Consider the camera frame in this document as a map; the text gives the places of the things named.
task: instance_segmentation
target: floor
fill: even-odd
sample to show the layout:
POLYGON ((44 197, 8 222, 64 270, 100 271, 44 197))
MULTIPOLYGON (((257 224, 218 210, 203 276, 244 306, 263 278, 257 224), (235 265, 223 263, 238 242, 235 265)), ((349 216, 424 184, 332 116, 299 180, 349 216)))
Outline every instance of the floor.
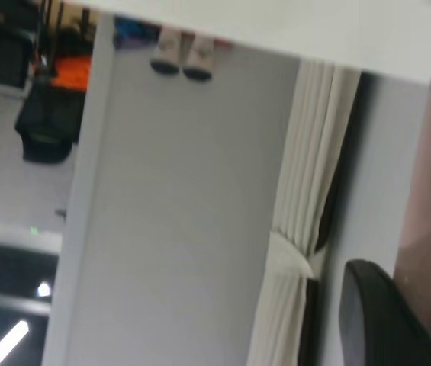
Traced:
POLYGON ((55 210, 66 209, 76 148, 59 165, 25 162, 14 130, 22 103, 16 96, 0 94, 0 223, 61 233, 64 220, 55 210))

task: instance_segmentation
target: black bag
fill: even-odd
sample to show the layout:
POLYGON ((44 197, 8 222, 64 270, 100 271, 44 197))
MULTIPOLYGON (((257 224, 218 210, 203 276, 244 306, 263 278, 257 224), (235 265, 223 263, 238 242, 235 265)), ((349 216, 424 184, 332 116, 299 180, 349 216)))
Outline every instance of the black bag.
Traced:
POLYGON ((78 142, 85 93, 35 83, 15 124, 24 160, 47 164, 64 161, 78 142))

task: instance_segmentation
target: blue object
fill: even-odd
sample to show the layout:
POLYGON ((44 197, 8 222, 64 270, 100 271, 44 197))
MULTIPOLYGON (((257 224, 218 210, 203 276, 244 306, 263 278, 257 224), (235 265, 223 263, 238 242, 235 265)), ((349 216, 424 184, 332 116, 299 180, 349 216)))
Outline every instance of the blue object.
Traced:
POLYGON ((115 48, 141 48, 157 43, 159 27, 132 19, 115 17, 115 48))

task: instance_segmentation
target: black chair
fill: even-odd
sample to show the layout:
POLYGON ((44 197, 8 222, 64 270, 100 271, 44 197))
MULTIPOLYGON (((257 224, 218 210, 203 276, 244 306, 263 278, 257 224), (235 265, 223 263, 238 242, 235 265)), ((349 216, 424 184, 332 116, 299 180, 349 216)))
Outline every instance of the black chair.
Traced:
POLYGON ((0 0, 0 84, 23 88, 42 24, 40 8, 24 0, 0 0))

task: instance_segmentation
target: gray wall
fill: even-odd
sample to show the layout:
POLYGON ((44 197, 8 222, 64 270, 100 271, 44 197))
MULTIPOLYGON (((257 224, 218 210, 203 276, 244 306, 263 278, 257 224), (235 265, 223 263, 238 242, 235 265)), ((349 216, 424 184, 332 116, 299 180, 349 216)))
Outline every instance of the gray wall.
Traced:
POLYGON ((294 59, 235 47, 206 85, 119 53, 66 364, 243 366, 294 59))
POLYGON ((324 283, 322 366, 343 365, 338 311, 346 261, 364 258, 393 270, 426 103, 425 85, 369 75, 364 83, 324 283))

